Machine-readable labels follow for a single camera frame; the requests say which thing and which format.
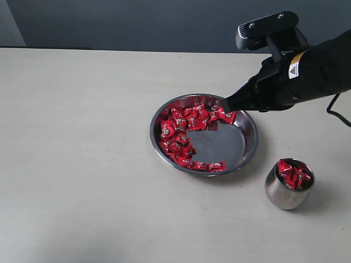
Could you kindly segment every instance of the red candy wrapper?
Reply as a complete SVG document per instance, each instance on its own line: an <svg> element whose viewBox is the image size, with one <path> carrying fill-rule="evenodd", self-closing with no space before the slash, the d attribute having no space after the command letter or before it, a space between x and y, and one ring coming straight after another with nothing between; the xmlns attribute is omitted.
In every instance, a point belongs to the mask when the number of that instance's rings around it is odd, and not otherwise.
<svg viewBox="0 0 351 263"><path fill-rule="evenodd" d="M206 164L201 162L191 162L190 169L197 171L206 171Z"/></svg>
<svg viewBox="0 0 351 263"><path fill-rule="evenodd" d="M183 133L178 133L173 137L173 141L185 145L190 141L190 138Z"/></svg>
<svg viewBox="0 0 351 263"><path fill-rule="evenodd" d="M174 152L177 155L181 155L183 152L183 148L181 147L181 144L171 141L169 144L169 152Z"/></svg>
<svg viewBox="0 0 351 263"><path fill-rule="evenodd" d="M193 129L194 130L206 130L207 122L208 122L208 116L205 119L198 118L195 120L195 126L193 127Z"/></svg>
<svg viewBox="0 0 351 263"><path fill-rule="evenodd" d="M188 116L186 116L186 120L188 121L188 131L192 132L193 130L196 130L196 113L192 113Z"/></svg>
<svg viewBox="0 0 351 263"><path fill-rule="evenodd" d="M183 110L184 116L188 116L188 115L193 114L193 113L195 113L195 111L194 111L193 108L185 108L185 109Z"/></svg>
<svg viewBox="0 0 351 263"><path fill-rule="evenodd" d="M209 122L208 121L207 130L218 130L218 123L217 123L217 121L214 121L214 122Z"/></svg>
<svg viewBox="0 0 351 263"><path fill-rule="evenodd" d="M177 163L182 167L189 168L191 159L187 159L182 156L177 156Z"/></svg>
<svg viewBox="0 0 351 263"><path fill-rule="evenodd" d="M175 126L175 131L176 132L180 132L180 133L184 133L186 132L186 119L182 119L182 118L173 118L174 121L174 126Z"/></svg>
<svg viewBox="0 0 351 263"><path fill-rule="evenodd" d="M180 110L177 110L176 108L171 108L171 115L173 118L177 119L177 118L181 118L183 119L183 114Z"/></svg>
<svg viewBox="0 0 351 263"><path fill-rule="evenodd" d="M280 159L276 165L278 166L279 173L292 173L292 166L283 159Z"/></svg>
<svg viewBox="0 0 351 263"><path fill-rule="evenodd" d="M171 138L176 132L171 121L161 121L161 130L161 138Z"/></svg>
<svg viewBox="0 0 351 263"><path fill-rule="evenodd" d="M311 176L303 171L301 165L296 164L296 167L288 164L281 159L277 162L279 175L283 178L285 185L288 188L301 190L302 183L311 180Z"/></svg>
<svg viewBox="0 0 351 263"><path fill-rule="evenodd" d="M159 145L164 153L169 152L169 144L170 144L170 141L160 141L159 142Z"/></svg>
<svg viewBox="0 0 351 263"><path fill-rule="evenodd" d="M226 169L226 167L225 167L225 163L224 162L221 162L221 163L209 163L209 164L207 164L206 171L214 172L214 171L223 171L225 169Z"/></svg>
<svg viewBox="0 0 351 263"><path fill-rule="evenodd" d="M169 159L171 159L174 163L178 163L177 155L174 152L167 153Z"/></svg>
<svg viewBox="0 0 351 263"><path fill-rule="evenodd" d="M197 111L198 119L206 119L208 117L208 111L205 108L199 108Z"/></svg>
<svg viewBox="0 0 351 263"><path fill-rule="evenodd" d="M195 149L193 148L192 144L189 144L187 147L182 148L182 157L191 159L194 152L196 153Z"/></svg>
<svg viewBox="0 0 351 263"><path fill-rule="evenodd" d="M186 108L171 108L163 110L161 115L161 141L160 148L170 160L182 167L197 171L223 171L226 169L225 163L202 163L193 162L191 158L196 154L190 138L186 136L188 131L218 130L217 120L223 120L232 124L235 112L224 113L223 108L213 106L213 112L205 109L205 104Z"/></svg>
<svg viewBox="0 0 351 263"><path fill-rule="evenodd" d="M233 124L235 119L235 112L233 111L233 112L225 113L223 108L221 107L220 110L218 111L218 118L224 120L229 124Z"/></svg>
<svg viewBox="0 0 351 263"><path fill-rule="evenodd" d="M211 111L208 115L210 116L209 122L218 120L218 116L219 116L218 111Z"/></svg>
<svg viewBox="0 0 351 263"><path fill-rule="evenodd" d="M196 112L199 112L199 110L201 110L203 108L205 108L205 103L194 106L193 110L196 111Z"/></svg>

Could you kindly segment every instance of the yellow warning sticker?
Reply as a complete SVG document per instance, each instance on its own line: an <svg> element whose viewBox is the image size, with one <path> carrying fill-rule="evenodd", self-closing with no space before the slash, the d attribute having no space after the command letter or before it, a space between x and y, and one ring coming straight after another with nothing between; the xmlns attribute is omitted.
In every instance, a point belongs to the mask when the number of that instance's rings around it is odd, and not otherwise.
<svg viewBox="0 0 351 263"><path fill-rule="evenodd" d="M302 53L297 54L290 62L290 66L289 66L289 79L292 78L296 78L298 77L298 64L300 62L300 59L302 57L302 55L306 52L307 50L305 50Z"/></svg>

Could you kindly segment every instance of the metal cup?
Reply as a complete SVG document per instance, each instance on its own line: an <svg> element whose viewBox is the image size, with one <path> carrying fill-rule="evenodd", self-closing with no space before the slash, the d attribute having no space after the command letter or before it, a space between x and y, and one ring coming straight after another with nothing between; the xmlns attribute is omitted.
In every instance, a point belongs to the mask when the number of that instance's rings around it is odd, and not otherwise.
<svg viewBox="0 0 351 263"><path fill-rule="evenodd" d="M304 170L308 171L311 176L310 184L308 184L303 190L288 188L282 179L278 177L276 163L265 180L265 193L275 206L281 209L294 209L299 207L307 199L314 186L315 177L312 170L305 163L290 158L284 160L293 166L303 167Z"/></svg>

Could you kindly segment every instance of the table surface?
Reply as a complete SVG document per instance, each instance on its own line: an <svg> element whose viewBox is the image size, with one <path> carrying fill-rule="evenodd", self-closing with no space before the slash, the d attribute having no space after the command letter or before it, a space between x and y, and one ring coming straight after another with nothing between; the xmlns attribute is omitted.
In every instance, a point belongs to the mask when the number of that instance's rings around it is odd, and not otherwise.
<svg viewBox="0 0 351 263"><path fill-rule="evenodd" d="M331 98L250 113L257 153L219 178L152 148L164 102L229 96L266 57L0 49L0 262L347 262L351 130L326 113ZM349 118L350 101L335 104ZM316 176L295 211L264 192L287 157Z"/></svg>

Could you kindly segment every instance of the metal plate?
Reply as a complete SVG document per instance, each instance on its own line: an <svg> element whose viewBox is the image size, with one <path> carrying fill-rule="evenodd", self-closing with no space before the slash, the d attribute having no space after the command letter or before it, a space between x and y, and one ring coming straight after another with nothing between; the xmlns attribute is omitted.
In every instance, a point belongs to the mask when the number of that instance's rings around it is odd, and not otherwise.
<svg viewBox="0 0 351 263"><path fill-rule="evenodd" d="M218 122L218 131L187 132L196 154L193 161L214 163L225 161L227 169L215 173L193 171L172 162L158 146L162 112L172 107L187 107L202 103L213 105L221 97L209 94L190 94L180 96L165 103L154 115L150 124L150 138L157 153L171 166L198 176L227 174L243 167L254 155L258 145L258 132L251 116L245 111L237 111L233 125Z"/></svg>

